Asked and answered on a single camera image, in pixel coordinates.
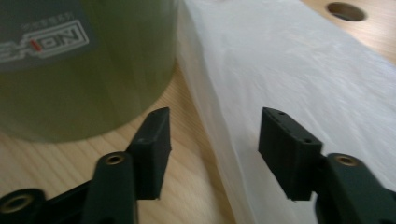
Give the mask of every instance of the white fabric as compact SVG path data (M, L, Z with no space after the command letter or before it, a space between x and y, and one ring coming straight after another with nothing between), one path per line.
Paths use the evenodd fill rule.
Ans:
M263 106L396 190L396 68L300 1L181 1L178 47L238 223L317 223L257 151Z

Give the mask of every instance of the wooden surface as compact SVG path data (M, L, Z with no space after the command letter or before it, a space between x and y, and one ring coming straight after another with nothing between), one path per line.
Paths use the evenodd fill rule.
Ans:
M318 14L332 21L363 45L396 64L396 1L395 0L302 0ZM327 10L332 2L358 7L366 14L364 21L343 21Z
M396 64L396 1L346 1L368 15L359 22L330 15L325 8L328 0L304 2ZM124 150L147 113L164 106L171 108L173 151L161 199L139 201L141 223L234 223L216 160L178 68L155 105L113 132L56 145L29 143L0 133L0 195L39 188L51 198L85 182L100 156Z

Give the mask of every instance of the label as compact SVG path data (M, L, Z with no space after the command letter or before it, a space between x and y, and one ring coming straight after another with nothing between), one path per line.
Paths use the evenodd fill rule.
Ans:
M94 42L78 0L2 0L0 72L55 63L94 48Z

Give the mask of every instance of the metal screw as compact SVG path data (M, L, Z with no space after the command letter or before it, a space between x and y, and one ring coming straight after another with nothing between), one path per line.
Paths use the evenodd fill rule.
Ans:
M29 205L32 201L33 197L30 194L18 195L3 203L0 207L0 212L6 214L20 211L27 205Z
M348 156L337 156L335 159L345 166L357 166L358 161Z
M106 164L107 165L115 165L115 164L119 164L122 163L124 161L124 157L121 155L113 155L113 156L109 156L106 159Z

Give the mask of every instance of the wood grain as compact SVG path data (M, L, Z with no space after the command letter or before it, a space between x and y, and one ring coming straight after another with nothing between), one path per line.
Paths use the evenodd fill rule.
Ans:
M320 15L396 64L396 1L346 0L365 11L365 21L332 16L329 0L304 0ZM139 118L94 138L62 144L25 142L0 133L0 195L39 188L54 197L92 177L95 162L124 150L147 113L171 108L172 146L159 201L139 201L141 223L234 223L216 160L177 68L163 96Z

